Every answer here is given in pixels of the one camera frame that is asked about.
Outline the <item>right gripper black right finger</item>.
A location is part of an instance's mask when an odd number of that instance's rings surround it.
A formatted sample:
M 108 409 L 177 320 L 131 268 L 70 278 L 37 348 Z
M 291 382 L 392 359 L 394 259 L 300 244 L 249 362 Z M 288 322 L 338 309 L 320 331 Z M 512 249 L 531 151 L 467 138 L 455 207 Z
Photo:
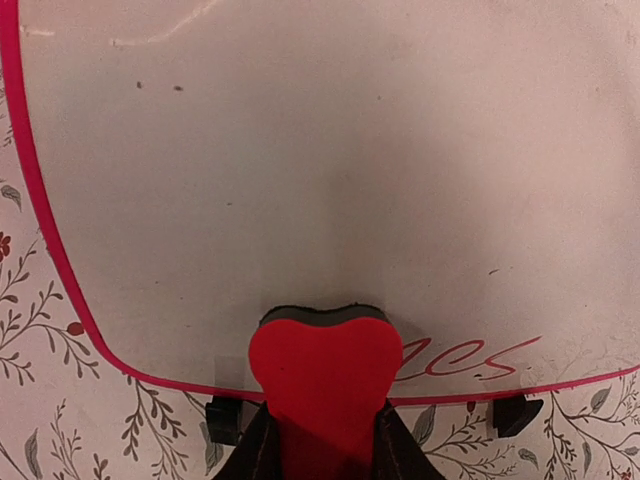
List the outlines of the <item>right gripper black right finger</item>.
M 374 478 L 443 480 L 389 401 L 375 419 Z

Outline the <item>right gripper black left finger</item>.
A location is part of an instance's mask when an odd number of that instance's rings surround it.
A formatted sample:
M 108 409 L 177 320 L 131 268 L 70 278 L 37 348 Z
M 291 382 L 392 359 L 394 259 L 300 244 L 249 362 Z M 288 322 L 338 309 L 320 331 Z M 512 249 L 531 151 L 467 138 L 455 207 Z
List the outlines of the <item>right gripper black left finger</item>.
M 214 480 L 282 480 L 280 436 L 263 402 Z

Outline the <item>red whiteboard eraser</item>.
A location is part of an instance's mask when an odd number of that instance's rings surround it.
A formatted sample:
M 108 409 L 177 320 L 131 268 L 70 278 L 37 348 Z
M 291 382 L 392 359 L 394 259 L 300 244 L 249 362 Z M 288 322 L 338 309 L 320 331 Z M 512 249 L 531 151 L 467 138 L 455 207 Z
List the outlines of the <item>red whiteboard eraser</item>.
M 377 307 L 285 305 L 260 320 L 251 372 L 279 434 L 287 479 L 367 479 L 374 423 L 402 361 L 402 341 Z

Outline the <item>pink framed whiteboard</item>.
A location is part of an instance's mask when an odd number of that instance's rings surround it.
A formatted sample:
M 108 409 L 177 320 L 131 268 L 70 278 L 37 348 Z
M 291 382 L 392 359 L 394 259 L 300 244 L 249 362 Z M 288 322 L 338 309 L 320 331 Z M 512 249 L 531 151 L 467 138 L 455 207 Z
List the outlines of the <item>pink framed whiteboard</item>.
M 382 309 L 392 395 L 639 367 L 635 1 L 5 1 L 12 144 L 114 367 L 254 393 L 277 305 Z

